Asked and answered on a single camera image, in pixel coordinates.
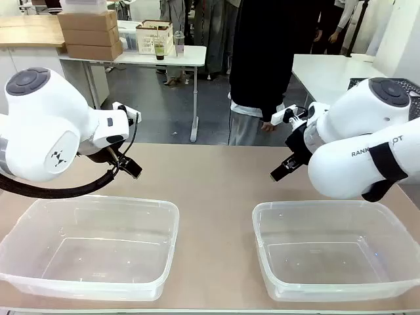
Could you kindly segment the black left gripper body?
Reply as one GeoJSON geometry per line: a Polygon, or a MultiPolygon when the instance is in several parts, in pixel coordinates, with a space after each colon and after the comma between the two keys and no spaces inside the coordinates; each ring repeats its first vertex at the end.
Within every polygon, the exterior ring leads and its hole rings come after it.
{"type": "Polygon", "coordinates": [[[95,163],[108,163],[113,167],[127,167],[132,161],[131,158],[120,152],[119,148],[116,146],[103,148],[94,154],[88,155],[87,157],[95,163]]]}

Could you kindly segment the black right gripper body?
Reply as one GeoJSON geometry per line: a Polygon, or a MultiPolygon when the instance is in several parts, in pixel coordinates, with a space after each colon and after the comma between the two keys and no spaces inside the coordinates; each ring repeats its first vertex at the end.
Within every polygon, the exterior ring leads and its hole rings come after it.
{"type": "Polygon", "coordinates": [[[293,152],[291,160],[294,164],[308,165],[310,161],[310,150],[307,148],[304,140],[306,125],[297,127],[286,139],[285,143],[293,152]]]}

